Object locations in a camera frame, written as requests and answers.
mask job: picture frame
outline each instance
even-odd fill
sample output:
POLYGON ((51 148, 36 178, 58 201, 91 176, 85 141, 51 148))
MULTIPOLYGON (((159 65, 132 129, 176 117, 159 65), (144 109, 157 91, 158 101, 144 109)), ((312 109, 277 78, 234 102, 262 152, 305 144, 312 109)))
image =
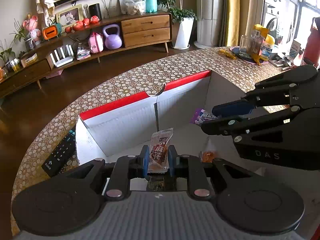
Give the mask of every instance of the picture frame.
POLYGON ((56 13, 56 19, 62 26, 62 32, 65 32, 66 27, 72 27, 76 21, 82 21, 84 19, 82 4, 75 5, 56 13))

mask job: red thermos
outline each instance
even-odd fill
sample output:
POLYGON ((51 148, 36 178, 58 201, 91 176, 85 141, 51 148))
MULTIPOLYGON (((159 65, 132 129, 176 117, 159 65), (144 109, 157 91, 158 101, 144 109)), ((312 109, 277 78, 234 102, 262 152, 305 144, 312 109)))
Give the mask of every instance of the red thermos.
POLYGON ((306 49, 304 52, 304 61, 309 63, 311 61, 314 66, 318 66, 318 61, 320 58, 320 31, 313 27, 313 22, 315 18, 312 19, 311 33, 307 41, 306 49))

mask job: gray ribbed surface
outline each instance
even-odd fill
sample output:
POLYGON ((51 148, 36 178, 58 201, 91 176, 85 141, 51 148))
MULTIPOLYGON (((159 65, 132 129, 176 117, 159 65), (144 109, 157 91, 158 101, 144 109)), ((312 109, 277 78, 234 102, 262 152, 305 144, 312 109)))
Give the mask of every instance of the gray ribbed surface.
POLYGON ((212 205, 186 192, 132 192, 121 202, 108 203, 97 220, 64 236, 36 236, 23 231, 16 240, 302 240, 295 232, 256 236, 224 222, 212 205))

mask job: tall white pot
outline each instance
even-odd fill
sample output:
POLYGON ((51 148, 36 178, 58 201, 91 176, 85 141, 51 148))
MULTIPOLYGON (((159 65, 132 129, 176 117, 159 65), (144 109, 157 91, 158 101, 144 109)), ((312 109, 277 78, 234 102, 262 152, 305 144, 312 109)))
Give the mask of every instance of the tall white pot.
POLYGON ((183 18, 180 23, 177 37, 172 37, 172 47, 174 49, 187 49, 190 47, 189 40, 193 26, 192 18, 183 18))

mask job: purple candy wrapper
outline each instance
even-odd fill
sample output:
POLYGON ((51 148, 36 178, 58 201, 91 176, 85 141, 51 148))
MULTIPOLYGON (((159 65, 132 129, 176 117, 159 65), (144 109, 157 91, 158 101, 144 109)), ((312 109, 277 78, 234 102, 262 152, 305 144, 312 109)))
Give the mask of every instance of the purple candy wrapper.
POLYGON ((196 109, 195 114, 193 115, 190 123, 201 126, 204 121, 218 119, 215 115, 204 111, 202 108, 196 109))

